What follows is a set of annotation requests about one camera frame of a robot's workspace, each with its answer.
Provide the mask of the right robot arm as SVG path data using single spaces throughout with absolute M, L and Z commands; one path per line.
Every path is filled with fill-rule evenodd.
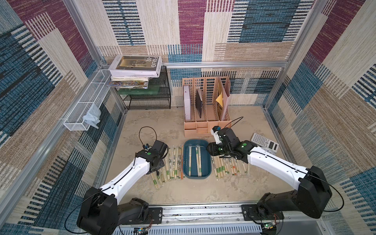
M 211 130 L 215 141 L 207 151 L 212 156 L 233 157 L 257 166 L 280 178 L 293 189 L 284 193 L 265 193 L 254 211 L 262 219 L 278 212 L 298 211 L 319 219 L 333 193 L 323 171 L 290 163 L 251 141 L 240 141 L 231 128 L 215 126 Z

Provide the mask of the chopsticks red print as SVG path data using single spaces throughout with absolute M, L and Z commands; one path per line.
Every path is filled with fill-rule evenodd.
M 180 179 L 183 180 L 184 173 L 183 173 L 183 164 L 184 164 L 184 157 L 183 157 L 183 147 L 179 146 L 179 160 L 180 160 Z

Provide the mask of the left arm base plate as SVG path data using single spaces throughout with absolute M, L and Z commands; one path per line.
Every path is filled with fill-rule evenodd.
M 136 225 L 136 224 L 143 224 L 152 225 L 161 224 L 163 220 L 163 208 L 162 207 L 151 207 L 149 208 L 147 215 L 142 217 L 141 219 L 135 218 L 130 219 L 127 218 L 124 222 L 121 222 L 120 225 Z

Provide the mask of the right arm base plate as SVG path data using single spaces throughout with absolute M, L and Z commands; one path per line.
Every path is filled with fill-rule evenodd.
M 245 221 L 266 221 L 276 218 L 278 222 L 285 219 L 281 211 L 271 212 L 263 206 L 259 207 L 257 204 L 243 204 L 241 205 L 241 210 Z

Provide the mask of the chopsticks pair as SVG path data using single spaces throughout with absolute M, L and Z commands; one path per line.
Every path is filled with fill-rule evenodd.
M 219 171 L 220 171 L 221 178 L 224 178 L 225 173 L 224 173 L 222 159 L 220 157 L 218 157 L 217 161 L 218 161 L 218 164 L 219 164 Z
M 229 162 L 230 162 L 230 165 L 231 165 L 231 168 L 232 168 L 232 174 L 236 175 L 237 174 L 237 170 L 236 170 L 236 166 L 234 165 L 234 161 L 233 160 L 229 160 Z
M 241 162 L 244 174 L 248 174 L 248 166 L 245 162 Z
M 213 164 L 213 172 L 215 174 L 215 178 L 216 178 L 216 180 L 218 180 L 219 177 L 218 177 L 218 172 L 217 172 L 217 165 L 215 163 L 215 158 L 212 156 L 211 160 L 212 160 L 212 164 Z
M 224 159 L 224 165 L 225 165 L 225 170 L 227 174 L 230 174 L 230 169 L 228 165 L 228 159 Z

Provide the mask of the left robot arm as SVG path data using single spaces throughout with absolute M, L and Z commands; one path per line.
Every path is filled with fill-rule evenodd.
M 147 224 L 152 221 L 149 204 L 132 198 L 121 204 L 122 198 L 143 176 L 164 167 L 168 146 L 156 140 L 135 154 L 134 160 L 119 175 L 100 188 L 91 187 L 85 193 L 76 225 L 91 235 L 111 235 L 120 225 Z

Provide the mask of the teal plastic storage box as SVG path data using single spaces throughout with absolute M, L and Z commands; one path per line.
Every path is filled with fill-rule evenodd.
M 183 157 L 184 157 L 184 164 L 183 164 L 183 173 L 188 179 L 206 179 L 210 176 L 212 172 L 212 164 L 211 164 L 211 156 L 206 150 L 208 146 L 208 142 L 206 140 L 199 140 L 199 139 L 191 139 L 187 140 L 184 143 L 183 148 Z M 201 147 L 201 168 L 202 168 L 202 176 L 197 176 L 197 160 L 196 160 L 196 145 Z M 189 176 L 189 147 L 192 146 L 192 175 Z

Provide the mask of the chopsticks plain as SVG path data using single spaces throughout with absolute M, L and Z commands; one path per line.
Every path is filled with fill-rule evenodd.
M 189 147 L 189 176 L 192 175 L 192 146 Z
M 196 160 L 197 160 L 197 176 L 202 176 L 202 168 L 201 168 L 201 147 L 199 145 L 196 145 Z

